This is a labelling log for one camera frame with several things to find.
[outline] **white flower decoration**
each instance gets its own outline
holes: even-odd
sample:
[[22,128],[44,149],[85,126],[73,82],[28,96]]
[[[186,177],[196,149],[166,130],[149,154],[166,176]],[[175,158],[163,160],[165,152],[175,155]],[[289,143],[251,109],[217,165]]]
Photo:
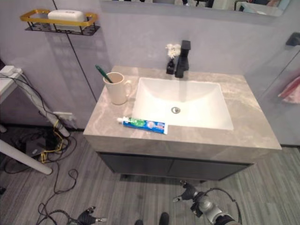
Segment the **white flower decoration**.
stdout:
[[176,56],[179,56],[181,52],[181,46],[179,44],[167,44],[166,49],[168,49],[168,56],[171,59],[174,59]]

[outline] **pink towel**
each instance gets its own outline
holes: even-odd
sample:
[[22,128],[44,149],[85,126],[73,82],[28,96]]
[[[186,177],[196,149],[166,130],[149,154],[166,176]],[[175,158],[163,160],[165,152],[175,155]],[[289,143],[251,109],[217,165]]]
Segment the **pink towel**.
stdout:
[[300,76],[289,83],[278,96],[284,98],[285,102],[300,104]]

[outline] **table leg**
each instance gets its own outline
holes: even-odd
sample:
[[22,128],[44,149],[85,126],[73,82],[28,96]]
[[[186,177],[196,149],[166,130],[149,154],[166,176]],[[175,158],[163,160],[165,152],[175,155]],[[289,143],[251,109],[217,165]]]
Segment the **table leg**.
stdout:
[[5,132],[7,132],[7,129],[6,129],[6,127],[5,127],[5,126],[3,126],[3,125],[1,125],[1,124],[0,124],[0,132],[1,132],[1,133],[5,133]]
[[15,149],[2,140],[0,140],[0,152],[10,156],[11,158],[14,158],[15,160],[18,160],[21,163],[24,163],[25,165],[33,169],[36,169],[37,171],[40,171],[41,173],[47,175],[52,173],[52,168],[49,168],[44,164],[34,160],[33,158],[29,157],[18,149]]
[[[23,82],[26,82],[26,80],[22,77],[19,78]],[[36,108],[54,125],[57,122],[57,117],[52,114],[50,109],[45,105],[45,103],[42,102],[42,100],[39,98],[39,96],[26,84],[23,82],[18,82],[18,85],[20,85],[22,88],[21,90],[24,92],[24,94],[30,99],[30,101],[36,106]],[[59,124],[57,126],[57,129],[60,131],[60,133],[65,136],[69,137],[70,133],[67,131],[67,129],[62,125]]]

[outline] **yellow cable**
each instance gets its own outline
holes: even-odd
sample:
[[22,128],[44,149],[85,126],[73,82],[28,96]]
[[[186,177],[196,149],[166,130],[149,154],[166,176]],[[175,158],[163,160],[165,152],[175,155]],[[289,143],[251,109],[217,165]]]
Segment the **yellow cable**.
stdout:
[[55,149],[55,150],[44,150],[42,153],[41,153],[41,162],[42,163],[45,163],[46,162],[46,159],[47,159],[47,153],[50,153],[50,152],[58,152],[58,151],[61,151],[61,149],[62,149],[62,145],[63,145],[63,142],[64,142],[64,139],[60,136],[60,134],[59,133],[57,133],[56,131],[55,131],[55,128],[56,128],[56,126],[57,126],[57,124],[59,123],[59,120],[57,120],[56,122],[55,122],[55,124],[53,125],[53,132],[54,132],[54,134],[55,135],[57,135],[59,138],[60,138],[60,146],[57,148],[57,149]]

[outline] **mug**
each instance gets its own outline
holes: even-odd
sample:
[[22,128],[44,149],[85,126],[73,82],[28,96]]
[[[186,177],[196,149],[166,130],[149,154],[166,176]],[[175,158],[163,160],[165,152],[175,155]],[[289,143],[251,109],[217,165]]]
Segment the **mug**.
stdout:
[[106,75],[112,81],[112,83],[109,83],[107,79],[103,78],[112,103],[115,105],[125,103],[132,91],[131,81],[125,81],[124,75],[118,72],[111,72]]

